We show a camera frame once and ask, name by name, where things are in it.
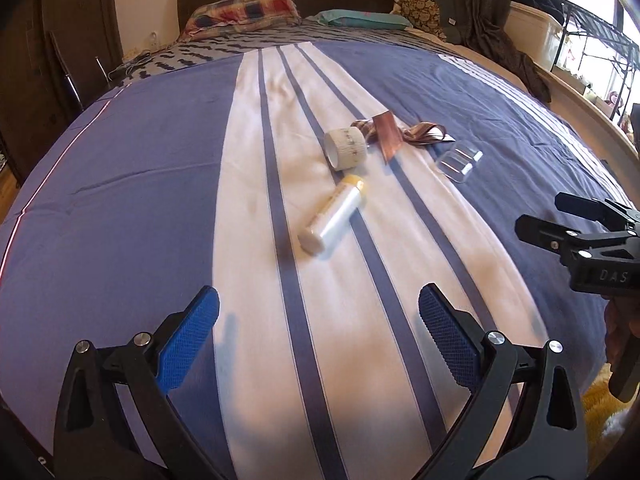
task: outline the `white tape roll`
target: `white tape roll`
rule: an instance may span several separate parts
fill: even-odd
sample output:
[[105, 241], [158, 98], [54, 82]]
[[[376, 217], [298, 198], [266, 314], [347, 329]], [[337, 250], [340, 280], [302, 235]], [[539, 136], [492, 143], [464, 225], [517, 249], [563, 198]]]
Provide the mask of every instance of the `white tape roll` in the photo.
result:
[[348, 170], [367, 158], [367, 143], [355, 126], [340, 128], [324, 134], [324, 152], [334, 170]]

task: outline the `white storage box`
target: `white storage box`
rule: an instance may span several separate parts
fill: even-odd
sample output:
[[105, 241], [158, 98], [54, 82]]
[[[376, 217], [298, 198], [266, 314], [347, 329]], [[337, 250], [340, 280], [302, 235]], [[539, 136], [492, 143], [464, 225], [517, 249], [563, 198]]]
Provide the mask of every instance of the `white storage box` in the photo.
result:
[[511, 2], [504, 31], [518, 50], [529, 54], [545, 70], [551, 70], [560, 39], [562, 25], [546, 12]]

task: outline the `plastic bottle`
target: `plastic bottle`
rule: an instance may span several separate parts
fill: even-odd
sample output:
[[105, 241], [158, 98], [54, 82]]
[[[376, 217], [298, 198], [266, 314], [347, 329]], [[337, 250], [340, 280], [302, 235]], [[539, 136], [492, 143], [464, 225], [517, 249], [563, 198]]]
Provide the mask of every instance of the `plastic bottle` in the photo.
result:
[[340, 181], [331, 198], [298, 235], [300, 245], [307, 253], [320, 254], [332, 247], [362, 202], [364, 187], [364, 181], [354, 174]]

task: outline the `clear plastic container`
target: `clear plastic container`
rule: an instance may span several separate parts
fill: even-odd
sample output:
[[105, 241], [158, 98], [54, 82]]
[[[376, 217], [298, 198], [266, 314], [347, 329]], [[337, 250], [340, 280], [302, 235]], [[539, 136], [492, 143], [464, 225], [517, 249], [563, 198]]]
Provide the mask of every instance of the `clear plastic container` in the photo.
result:
[[483, 153], [469, 142], [456, 142], [436, 161], [436, 167], [454, 182], [462, 184], [482, 158]]

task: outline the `human hand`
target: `human hand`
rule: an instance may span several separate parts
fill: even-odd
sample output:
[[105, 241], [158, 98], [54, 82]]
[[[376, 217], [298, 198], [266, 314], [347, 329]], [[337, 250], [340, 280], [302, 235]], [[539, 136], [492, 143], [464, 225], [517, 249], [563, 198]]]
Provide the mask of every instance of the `human hand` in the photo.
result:
[[640, 338], [640, 300], [638, 298], [604, 298], [609, 300], [604, 309], [604, 321], [607, 326], [605, 348], [607, 362], [611, 363], [613, 370], [620, 353], [624, 350], [627, 330]]

